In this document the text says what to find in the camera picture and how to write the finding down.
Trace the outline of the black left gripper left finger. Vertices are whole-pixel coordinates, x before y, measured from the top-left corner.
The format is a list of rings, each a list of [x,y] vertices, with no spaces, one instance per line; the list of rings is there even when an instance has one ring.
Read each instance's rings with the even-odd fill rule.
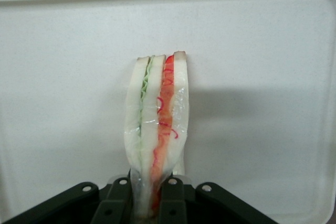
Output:
[[[133,194],[128,176],[109,180],[90,223],[130,223]]]

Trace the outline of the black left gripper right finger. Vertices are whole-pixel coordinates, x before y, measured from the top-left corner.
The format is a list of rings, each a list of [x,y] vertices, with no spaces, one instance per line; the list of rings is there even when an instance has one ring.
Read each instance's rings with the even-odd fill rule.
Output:
[[[184,184],[178,178],[170,177],[161,186],[160,223],[187,223]]]

